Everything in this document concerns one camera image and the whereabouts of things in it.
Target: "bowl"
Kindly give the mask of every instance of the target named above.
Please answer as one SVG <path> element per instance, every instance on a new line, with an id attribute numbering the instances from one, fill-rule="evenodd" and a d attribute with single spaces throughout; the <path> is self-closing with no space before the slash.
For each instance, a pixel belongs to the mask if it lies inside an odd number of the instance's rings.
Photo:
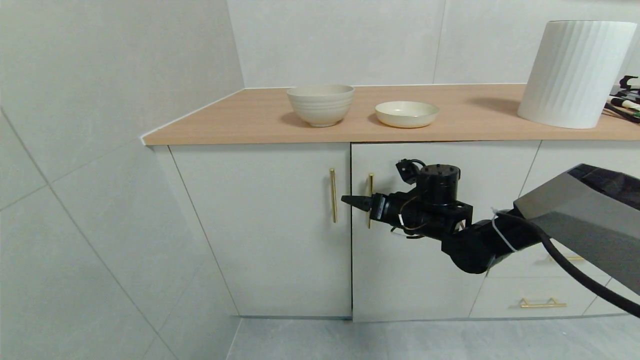
<path id="1" fill-rule="evenodd" d="M 310 85 L 287 90 L 293 111 L 311 126 L 336 125 L 344 119 L 355 89 L 347 85 Z"/>
<path id="2" fill-rule="evenodd" d="M 438 106 L 417 101 L 389 101 L 376 105 L 376 115 L 381 123 L 405 129 L 429 125 L 439 111 Z"/>

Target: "wooden countertop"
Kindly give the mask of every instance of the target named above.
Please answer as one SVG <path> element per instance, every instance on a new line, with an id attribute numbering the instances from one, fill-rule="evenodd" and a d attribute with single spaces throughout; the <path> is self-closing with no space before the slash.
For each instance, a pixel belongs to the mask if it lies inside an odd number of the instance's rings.
<path id="1" fill-rule="evenodd" d="M 603 115 L 594 129 L 537 124 L 516 115 L 525 85 L 359 86 L 345 119 L 310 127 L 289 104 L 286 88 L 246 89 L 144 136 L 147 145 L 465 140 L 640 140 L 640 126 Z M 434 123 L 397 129 L 378 122 L 385 101 L 440 107 Z"/>

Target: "floor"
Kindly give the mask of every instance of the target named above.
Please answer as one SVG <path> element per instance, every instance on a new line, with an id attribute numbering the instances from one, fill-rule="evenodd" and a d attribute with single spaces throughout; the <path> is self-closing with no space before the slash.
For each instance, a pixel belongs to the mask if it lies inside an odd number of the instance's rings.
<path id="1" fill-rule="evenodd" d="M 351 323 L 242 319 L 227 360 L 638 359 L 640 319 Z"/>

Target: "white cylindrical vase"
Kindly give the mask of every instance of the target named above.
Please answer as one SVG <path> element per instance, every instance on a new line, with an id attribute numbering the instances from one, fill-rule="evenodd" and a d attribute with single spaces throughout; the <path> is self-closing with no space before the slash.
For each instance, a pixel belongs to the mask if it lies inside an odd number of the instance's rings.
<path id="1" fill-rule="evenodd" d="M 618 21 L 547 23 L 518 116 L 557 127 L 595 127 L 636 25 Z"/>

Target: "cabinet door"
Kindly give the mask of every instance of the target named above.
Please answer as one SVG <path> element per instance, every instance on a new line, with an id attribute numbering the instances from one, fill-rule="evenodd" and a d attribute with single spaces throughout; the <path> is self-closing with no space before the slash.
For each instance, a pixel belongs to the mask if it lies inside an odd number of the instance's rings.
<path id="1" fill-rule="evenodd" d="M 240 315 L 351 316 L 348 143 L 171 150 Z"/>
<path id="2" fill-rule="evenodd" d="M 354 195 L 408 191 L 396 163 L 404 158 L 460 167 L 458 200 L 473 205 L 474 221 L 491 207 L 512 208 L 540 142 L 384 143 L 351 146 Z M 390 233 L 354 209 L 353 317 L 355 321 L 466 318 L 484 274 L 466 274 L 440 251 L 440 242 Z"/>
<path id="3" fill-rule="evenodd" d="M 580 163 L 621 171 L 640 177 L 640 142 L 622 141 L 543 141 L 522 188 L 524 195 Z M 579 254 L 554 242 L 572 263 L 589 276 L 606 275 L 579 257 Z M 542 244 L 510 255 L 492 268 L 489 277 L 569 276 L 555 262 L 548 260 Z"/>

